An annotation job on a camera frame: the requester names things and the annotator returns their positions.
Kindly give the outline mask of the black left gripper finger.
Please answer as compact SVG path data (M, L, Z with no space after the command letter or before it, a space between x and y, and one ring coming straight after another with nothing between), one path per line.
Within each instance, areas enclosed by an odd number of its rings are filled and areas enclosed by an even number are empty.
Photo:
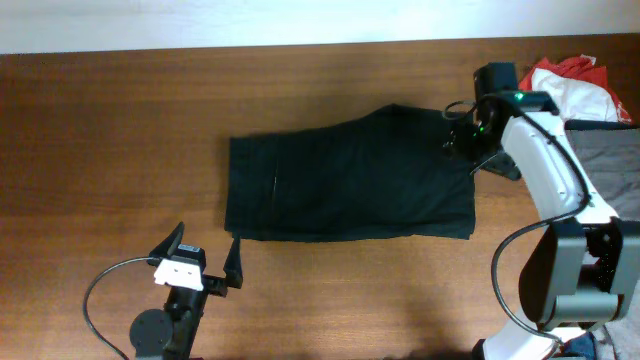
M243 269L241 261L241 238L236 236L228 252L223 271L227 287L241 289L243 285Z
M152 258L169 258L181 244L184 235L184 223L179 222L174 230L161 241L150 253Z

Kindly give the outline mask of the black shorts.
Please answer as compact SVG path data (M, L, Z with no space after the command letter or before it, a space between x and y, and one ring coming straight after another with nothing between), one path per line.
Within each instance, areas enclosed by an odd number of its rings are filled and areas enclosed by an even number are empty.
M470 163L443 149L450 131L437 110L391 104L330 127L233 138L224 227L259 241L467 240L475 185Z

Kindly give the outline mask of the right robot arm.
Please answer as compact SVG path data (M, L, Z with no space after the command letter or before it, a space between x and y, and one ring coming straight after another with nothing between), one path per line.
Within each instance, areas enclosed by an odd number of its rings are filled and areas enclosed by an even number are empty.
M442 116L452 125L445 149L479 167L508 156L540 216L494 252L492 288L508 321L478 341L473 358L561 358L567 342L625 317L639 278L639 225L621 219L598 193L550 96L488 93L468 112L443 110ZM520 274L520 308L513 311L500 290L499 260L514 240L537 229L544 233Z

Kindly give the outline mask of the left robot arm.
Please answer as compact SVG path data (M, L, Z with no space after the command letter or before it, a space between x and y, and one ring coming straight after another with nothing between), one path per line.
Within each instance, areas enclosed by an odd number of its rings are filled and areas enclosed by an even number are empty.
M185 225L179 223L151 252L147 263L156 268L154 282L169 294L160 309L148 309L132 322L129 339L137 359L188 359L207 299L224 298L243 285L241 238L233 238L222 277L207 275L206 253L182 242Z

